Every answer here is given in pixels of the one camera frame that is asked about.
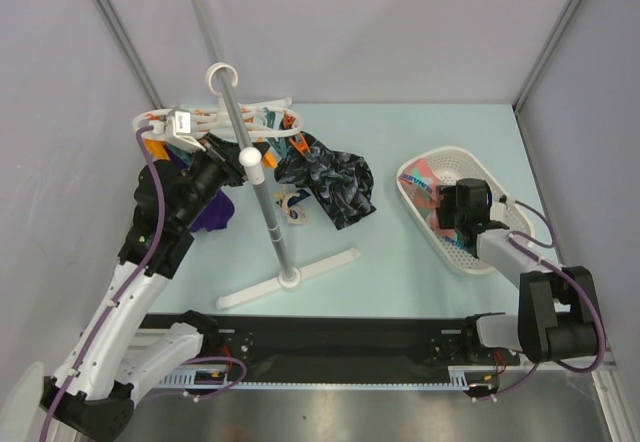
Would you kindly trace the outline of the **dark patterned sock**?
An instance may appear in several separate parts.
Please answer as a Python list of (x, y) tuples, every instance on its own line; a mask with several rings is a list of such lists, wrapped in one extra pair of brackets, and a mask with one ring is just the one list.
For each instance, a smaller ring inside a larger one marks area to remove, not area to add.
[(374, 177), (360, 155), (329, 149), (310, 133), (302, 132), (309, 152), (302, 154), (289, 144), (274, 177), (283, 185), (308, 190), (337, 230), (373, 214)]

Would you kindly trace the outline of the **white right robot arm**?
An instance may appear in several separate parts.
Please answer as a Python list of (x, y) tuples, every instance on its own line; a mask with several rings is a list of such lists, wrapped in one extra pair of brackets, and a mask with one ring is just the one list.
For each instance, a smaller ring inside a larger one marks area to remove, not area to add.
[(497, 348), (523, 354), (534, 364), (554, 362), (575, 372), (599, 368), (607, 339), (591, 272), (545, 258), (528, 245), (551, 248), (491, 216), (493, 197), (482, 179), (463, 178), (436, 189), (439, 229), (455, 232), (456, 242), (518, 289), (514, 315), (475, 317), (475, 329), (461, 338), (463, 355), (484, 363)]

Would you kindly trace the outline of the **pink patterned sock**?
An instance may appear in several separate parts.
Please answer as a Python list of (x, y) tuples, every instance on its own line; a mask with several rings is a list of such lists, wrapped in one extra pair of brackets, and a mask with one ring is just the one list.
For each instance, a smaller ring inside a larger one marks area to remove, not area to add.
[(440, 225), (437, 209), (443, 197), (439, 194), (441, 180), (425, 158), (416, 158), (401, 168), (397, 175), (401, 194), (409, 208), (434, 236), (449, 244), (457, 244), (453, 229), (444, 229)]

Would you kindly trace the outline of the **white oval clip hanger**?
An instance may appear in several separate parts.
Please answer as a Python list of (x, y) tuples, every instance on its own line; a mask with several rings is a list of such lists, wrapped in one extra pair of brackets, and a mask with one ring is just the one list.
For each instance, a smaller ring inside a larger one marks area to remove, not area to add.
[[(212, 133), (220, 138), (235, 138), (230, 110), (226, 108), (222, 94), (214, 88), (214, 80), (218, 75), (231, 75), (231, 85), (235, 88), (239, 77), (236, 69), (223, 62), (211, 65), (205, 76), (206, 84), (211, 93), (218, 98), (218, 105), (213, 108), (180, 109), (189, 111), (195, 119), (195, 137), (200, 139), (206, 133)], [(305, 128), (305, 121), (301, 114), (291, 108), (290, 98), (273, 101), (257, 102), (251, 104), (240, 104), (239, 110), (252, 140), (267, 138), (286, 138), (297, 135)], [(142, 115), (139, 114), (132, 120), (134, 131), (143, 128), (140, 124)], [(267, 116), (270, 113), (288, 116), (292, 119), (289, 128), (279, 129), (276, 124), (270, 126)]]

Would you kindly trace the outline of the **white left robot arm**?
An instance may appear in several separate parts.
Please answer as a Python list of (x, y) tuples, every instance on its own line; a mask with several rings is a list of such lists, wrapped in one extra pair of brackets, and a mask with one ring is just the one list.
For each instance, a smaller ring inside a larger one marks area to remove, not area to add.
[(64, 363), (43, 382), (45, 421), (93, 441), (114, 441), (158, 382), (189, 363), (235, 365), (217, 322), (187, 311), (132, 359), (125, 353), (149, 308), (175, 276), (196, 219), (225, 186), (247, 177), (238, 144), (206, 135), (186, 169), (147, 154), (134, 192), (132, 224), (106, 294)]

